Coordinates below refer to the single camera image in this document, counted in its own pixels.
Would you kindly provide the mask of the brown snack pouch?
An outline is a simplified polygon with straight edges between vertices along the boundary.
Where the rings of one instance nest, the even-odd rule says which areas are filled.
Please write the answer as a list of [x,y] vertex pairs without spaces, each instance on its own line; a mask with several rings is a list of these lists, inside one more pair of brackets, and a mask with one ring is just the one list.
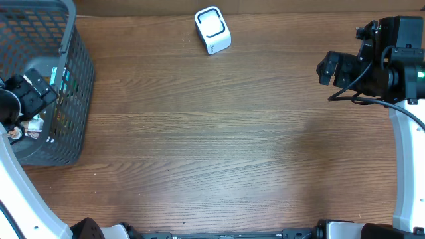
[[32,119],[23,121],[21,124],[25,131],[19,129],[18,127],[14,127],[14,130],[7,134],[9,139],[17,140],[22,136],[30,137],[31,139],[38,139],[43,130],[44,120],[39,114],[37,114]]

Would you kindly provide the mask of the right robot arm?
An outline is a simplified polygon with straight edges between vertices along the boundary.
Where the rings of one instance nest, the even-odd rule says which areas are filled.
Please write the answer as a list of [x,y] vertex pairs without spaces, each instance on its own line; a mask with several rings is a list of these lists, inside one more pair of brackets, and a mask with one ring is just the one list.
[[424,19],[394,16],[356,29],[357,55],[329,51],[319,83],[340,90],[330,102],[388,108],[396,143],[396,206],[392,224],[320,220],[312,238],[424,237]]

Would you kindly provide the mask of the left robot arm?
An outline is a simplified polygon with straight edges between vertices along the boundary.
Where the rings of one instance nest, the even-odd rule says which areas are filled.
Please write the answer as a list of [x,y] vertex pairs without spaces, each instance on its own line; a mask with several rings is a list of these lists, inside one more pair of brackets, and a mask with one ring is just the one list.
[[73,226],[61,221],[43,201],[13,150],[8,134],[25,132],[29,120],[55,102],[58,94],[34,68],[1,83],[1,237],[140,238],[129,224],[100,227],[91,218]]

